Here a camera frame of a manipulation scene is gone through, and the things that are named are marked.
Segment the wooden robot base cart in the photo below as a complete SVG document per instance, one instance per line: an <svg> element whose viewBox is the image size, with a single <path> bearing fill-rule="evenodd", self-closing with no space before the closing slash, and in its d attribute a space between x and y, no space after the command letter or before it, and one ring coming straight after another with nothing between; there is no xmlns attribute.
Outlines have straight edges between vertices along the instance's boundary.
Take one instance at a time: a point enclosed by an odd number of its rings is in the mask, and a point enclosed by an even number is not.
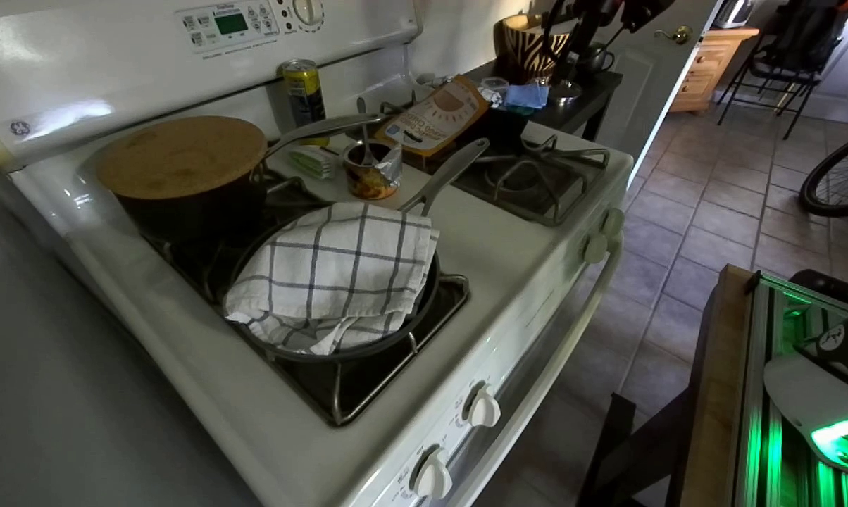
<svg viewBox="0 0 848 507"><path fill-rule="evenodd" d="M848 384L805 354L848 305L721 268L692 357L678 507L848 507Z"/></svg>

